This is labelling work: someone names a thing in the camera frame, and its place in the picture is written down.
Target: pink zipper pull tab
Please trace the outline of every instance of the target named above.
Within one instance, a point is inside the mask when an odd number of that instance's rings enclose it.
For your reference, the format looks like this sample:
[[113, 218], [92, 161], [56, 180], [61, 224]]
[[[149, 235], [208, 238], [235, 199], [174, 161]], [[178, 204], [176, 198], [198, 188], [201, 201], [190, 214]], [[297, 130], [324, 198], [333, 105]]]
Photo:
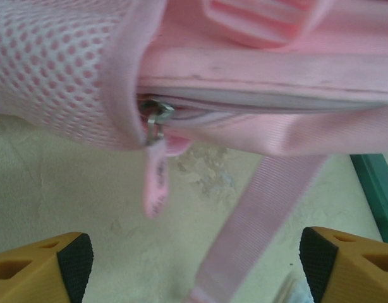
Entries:
[[168, 104], [157, 103], [155, 112], [148, 118], [147, 166], [143, 207], [149, 218], [157, 217], [169, 199], [169, 174], [167, 171], [167, 142], [163, 123], [174, 113]]

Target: pink backpack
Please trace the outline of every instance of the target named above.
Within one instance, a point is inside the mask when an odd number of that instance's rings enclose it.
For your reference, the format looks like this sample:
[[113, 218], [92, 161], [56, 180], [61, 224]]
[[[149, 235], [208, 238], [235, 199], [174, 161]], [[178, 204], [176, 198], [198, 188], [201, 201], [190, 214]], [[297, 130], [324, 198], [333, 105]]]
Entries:
[[387, 0], [0, 0], [0, 113], [166, 158], [205, 141], [267, 155], [188, 302], [229, 302], [333, 153], [388, 151]]

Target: striped pink strap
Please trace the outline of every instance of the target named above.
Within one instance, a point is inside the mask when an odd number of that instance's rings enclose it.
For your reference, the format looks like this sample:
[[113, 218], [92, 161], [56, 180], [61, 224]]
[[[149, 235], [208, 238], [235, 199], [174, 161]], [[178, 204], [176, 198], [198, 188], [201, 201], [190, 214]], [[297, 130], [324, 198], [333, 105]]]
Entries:
[[231, 301], [325, 159], [263, 159], [205, 257], [187, 303]]

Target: concrete floor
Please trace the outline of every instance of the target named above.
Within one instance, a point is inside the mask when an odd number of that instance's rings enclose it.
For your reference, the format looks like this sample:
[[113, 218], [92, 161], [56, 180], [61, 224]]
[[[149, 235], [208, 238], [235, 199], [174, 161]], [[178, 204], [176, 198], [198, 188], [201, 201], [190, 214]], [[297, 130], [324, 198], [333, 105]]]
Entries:
[[[92, 238], [87, 303], [175, 303], [232, 210], [260, 156], [204, 144], [169, 161], [171, 200], [148, 220], [143, 155], [76, 145], [0, 116], [0, 251], [70, 231]], [[379, 232], [349, 157], [332, 157], [239, 290], [234, 302], [271, 303], [298, 244], [319, 225], [372, 239]]]

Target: pink mesh pocket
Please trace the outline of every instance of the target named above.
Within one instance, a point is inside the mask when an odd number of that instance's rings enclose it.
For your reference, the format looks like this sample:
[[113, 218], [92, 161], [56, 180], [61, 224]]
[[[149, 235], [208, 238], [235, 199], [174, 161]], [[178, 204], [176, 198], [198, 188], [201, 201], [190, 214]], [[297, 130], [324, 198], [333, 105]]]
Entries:
[[[111, 56], [118, 47], [107, 45], [128, 34], [119, 29], [136, 18], [131, 15], [139, 9], [138, 13], [153, 10], [130, 0], [0, 0], [0, 112], [95, 146], [140, 147], [142, 134], [116, 125], [109, 107], [119, 100], [109, 100], [103, 92], [111, 81], [103, 76], [109, 69], [103, 66], [103, 56]], [[153, 19], [152, 24], [145, 22], [155, 32], [159, 18]], [[136, 72], [149, 42], [139, 41], [142, 51], [130, 58]], [[126, 81], [134, 83], [132, 70]], [[133, 102], [134, 95], [128, 92], [123, 101]]]

